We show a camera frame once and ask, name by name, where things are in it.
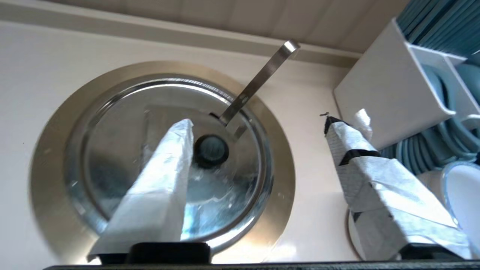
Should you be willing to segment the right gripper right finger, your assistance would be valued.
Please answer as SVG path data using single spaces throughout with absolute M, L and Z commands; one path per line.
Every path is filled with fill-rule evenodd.
M 361 131 L 330 115 L 324 135 L 362 260 L 473 258 L 453 217 L 397 159 L 382 157 Z

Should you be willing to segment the steel ladle handle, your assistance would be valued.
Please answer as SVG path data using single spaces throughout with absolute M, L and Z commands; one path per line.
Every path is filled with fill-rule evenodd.
M 259 70 L 255 77 L 245 86 L 238 96 L 230 103 L 225 111 L 216 116 L 218 121 L 226 127 L 234 116 L 242 110 L 247 102 L 257 91 L 271 78 L 281 65 L 301 48 L 300 44 L 293 39 L 284 42 L 274 53 L 267 63 Z

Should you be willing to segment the white cutlery holder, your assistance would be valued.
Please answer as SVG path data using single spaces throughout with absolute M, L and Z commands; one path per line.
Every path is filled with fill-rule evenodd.
M 355 114 L 365 110 L 373 129 L 371 144 L 378 149 L 452 117 L 466 128 L 477 128 L 480 105 L 456 70 L 465 60 L 408 43 L 393 19 L 334 89 L 340 115 L 352 124 Z M 423 65 L 439 69 L 452 82 L 455 109 L 440 103 Z

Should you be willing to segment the grey chopsticks bundle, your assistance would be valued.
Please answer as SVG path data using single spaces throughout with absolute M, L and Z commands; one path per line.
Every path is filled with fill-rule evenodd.
M 480 53 L 480 0 L 410 0 L 396 23 L 410 44 L 462 57 Z

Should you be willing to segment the white ceramic jar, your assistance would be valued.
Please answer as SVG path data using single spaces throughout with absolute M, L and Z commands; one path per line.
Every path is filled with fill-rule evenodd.
M 472 258 L 480 256 L 480 167 L 452 163 L 418 178 L 442 203 L 469 241 Z

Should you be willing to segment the steel pot lid black knob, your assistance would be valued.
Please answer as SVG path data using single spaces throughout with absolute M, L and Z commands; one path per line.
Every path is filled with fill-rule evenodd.
M 183 241 L 206 241 L 214 249 L 232 245 L 259 219 L 273 186 L 274 159 L 266 131 L 250 109 L 223 127 L 221 114 L 233 92 L 187 75 L 145 75 L 95 87 L 67 141 L 65 171 L 79 214 L 101 234 L 127 190 L 176 122 L 190 119 L 193 138 L 216 135 L 228 146 L 227 159 L 190 168 Z

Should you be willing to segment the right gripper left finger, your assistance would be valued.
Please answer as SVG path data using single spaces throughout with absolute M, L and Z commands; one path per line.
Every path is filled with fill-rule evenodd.
M 180 242 L 193 159 L 193 126 L 185 118 L 167 130 L 94 243 L 88 261 L 110 255 L 127 257 Z

